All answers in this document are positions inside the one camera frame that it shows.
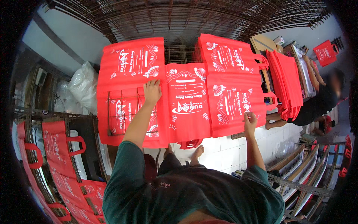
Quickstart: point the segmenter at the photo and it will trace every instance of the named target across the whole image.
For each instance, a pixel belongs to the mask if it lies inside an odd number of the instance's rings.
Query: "green shirt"
[[[107,224],[178,223],[198,209],[232,223],[280,223],[285,202],[258,166],[246,169],[241,180],[203,167],[186,167],[144,179],[143,153],[131,142],[119,145],[105,189]]]

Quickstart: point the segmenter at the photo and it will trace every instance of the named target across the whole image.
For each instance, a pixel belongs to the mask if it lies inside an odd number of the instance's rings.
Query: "dark green t-shirt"
[[[232,223],[280,223],[284,201],[258,166],[246,169],[241,180],[203,167],[186,167],[144,179],[143,153],[131,142],[119,146],[105,189],[107,224],[178,223],[198,209]]]

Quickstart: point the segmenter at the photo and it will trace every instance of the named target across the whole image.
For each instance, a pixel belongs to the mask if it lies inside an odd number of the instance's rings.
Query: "leg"
[[[192,157],[190,158],[191,161],[190,161],[189,165],[190,165],[190,166],[199,165],[198,158],[199,158],[199,156],[201,156],[201,154],[203,154],[203,152],[204,152],[204,146],[199,146],[199,147],[195,150],[195,152],[194,152],[194,154],[192,155]]]
[[[287,121],[285,120],[278,120],[278,121],[275,121],[273,123],[270,123],[268,120],[266,121],[266,130],[269,130],[270,128],[277,128],[277,127],[282,127],[284,126],[285,124],[287,124]]]
[[[179,160],[175,157],[170,144],[168,145],[168,148],[165,148],[165,153],[163,157],[164,160],[159,167],[158,175],[165,174],[182,166]]]
[[[272,113],[266,115],[266,120],[281,120],[281,114],[279,113]]]

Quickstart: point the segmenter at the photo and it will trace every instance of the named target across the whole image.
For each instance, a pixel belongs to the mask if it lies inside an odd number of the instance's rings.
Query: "plastic bag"
[[[97,83],[98,74],[87,61],[74,73],[67,85],[75,99],[94,115],[97,115]]]
[[[57,84],[57,92],[55,98],[55,112],[68,113],[68,114],[88,114],[84,113],[84,108],[74,98],[72,93],[67,88],[68,82],[60,80]]]

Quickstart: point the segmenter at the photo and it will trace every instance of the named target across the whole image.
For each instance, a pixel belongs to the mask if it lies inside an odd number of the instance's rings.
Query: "bare foot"
[[[191,161],[196,160],[204,153],[204,146],[200,145],[195,152],[193,153],[192,157],[190,158]]]
[[[165,148],[165,152],[164,152],[163,158],[165,158],[169,153],[174,154],[173,149],[171,148],[171,145],[170,145],[170,144],[168,144],[168,148]]]
[[[270,127],[270,121],[269,121],[269,120],[266,120],[265,127],[266,127],[266,130],[269,130],[269,129],[271,128],[271,127]]]

